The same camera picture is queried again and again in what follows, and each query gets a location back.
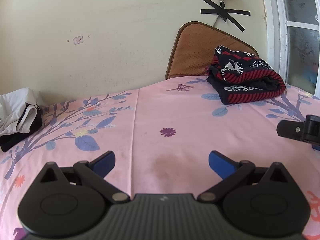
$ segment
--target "beige wall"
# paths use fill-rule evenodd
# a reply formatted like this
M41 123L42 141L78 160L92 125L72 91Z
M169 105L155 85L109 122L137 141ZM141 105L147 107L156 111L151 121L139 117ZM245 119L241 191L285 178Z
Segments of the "beige wall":
M251 17L234 15L246 30L222 19L215 27L266 58L263 1L225 2L251 11ZM0 0L0 94L31 87L51 104L161 81L179 28L189 21L212 24L215 16L201 15L201 8L210 6L202 0ZM74 45L80 35L84 43Z

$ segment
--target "pink bed sheet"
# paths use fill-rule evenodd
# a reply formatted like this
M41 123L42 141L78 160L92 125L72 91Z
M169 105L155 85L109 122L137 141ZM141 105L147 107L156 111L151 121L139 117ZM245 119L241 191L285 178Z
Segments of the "pink bed sheet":
M280 97L225 106L205 78L172 78L44 107L43 128L0 153L0 239L23 237L17 207L46 162L71 166L107 150L116 166L105 179L131 196L197 196L221 180L208 165L212 150L257 166L282 162L312 209L304 235L320 239L320 152L276 133L281 119L320 115L320 100L288 85Z

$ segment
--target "white folded shirt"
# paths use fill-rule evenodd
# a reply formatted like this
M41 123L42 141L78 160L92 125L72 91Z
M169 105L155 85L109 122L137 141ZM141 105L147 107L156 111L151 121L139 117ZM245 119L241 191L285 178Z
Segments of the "white folded shirt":
M37 95L32 89L22 88L0 95L0 136L17 132L29 133L36 114Z

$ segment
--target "red and black sweater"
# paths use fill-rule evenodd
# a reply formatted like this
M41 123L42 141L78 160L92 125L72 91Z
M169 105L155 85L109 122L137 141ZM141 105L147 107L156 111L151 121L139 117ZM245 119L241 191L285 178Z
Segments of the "red and black sweater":
M214 50L207 74L225 105L273 98L285 90L283 79L263 59L224 46Z

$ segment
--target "brown pad with dark trim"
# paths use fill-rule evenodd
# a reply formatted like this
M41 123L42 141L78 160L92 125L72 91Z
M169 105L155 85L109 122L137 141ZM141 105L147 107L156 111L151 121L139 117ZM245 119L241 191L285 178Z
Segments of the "brown pad with dark trim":
M188 22L178 32L165 79L206 75L205 68L220 45L259 56L253 47L234 36L201 22Z

